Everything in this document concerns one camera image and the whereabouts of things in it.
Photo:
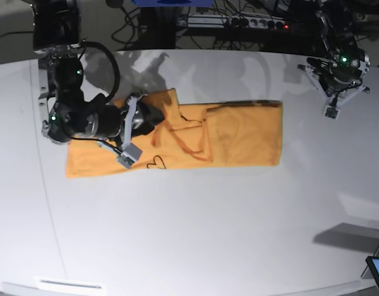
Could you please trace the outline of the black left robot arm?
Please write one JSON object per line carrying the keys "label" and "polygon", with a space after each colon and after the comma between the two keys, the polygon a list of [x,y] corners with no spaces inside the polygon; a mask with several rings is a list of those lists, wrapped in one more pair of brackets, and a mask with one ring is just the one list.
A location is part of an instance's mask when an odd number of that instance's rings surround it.
{"label": "black left robot arm", "polygon": [[345,103],[370,91],[364,85],[370,58],[357,45],[353,17],[343,1],[318,1],[315,16],[321,25],[325,55],[322,59],[307,58],[298,69],[306,73],[324,100],[323,116],[336,120]]}

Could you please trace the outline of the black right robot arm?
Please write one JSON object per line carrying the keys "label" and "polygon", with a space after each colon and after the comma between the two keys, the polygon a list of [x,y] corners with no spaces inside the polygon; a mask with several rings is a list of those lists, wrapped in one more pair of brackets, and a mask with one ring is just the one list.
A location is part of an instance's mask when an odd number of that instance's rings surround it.
{"label": "black right robot arm", "polygon": [[[92,141],[115,154],[129,169],[143,153],[132,138],[147,135],[164,120],[158,108],[145,102],[144,94],[133,93],[123,107],[111,103],[120,86],[120,70],[110,50],[80,38],[80,8],[76,1],[31,1],[33,49],[38,61],[42,135],[56,144]],[[81,86],[84,68],[79,52],[98,49],[110,61],[113,87],[86,101]]]}

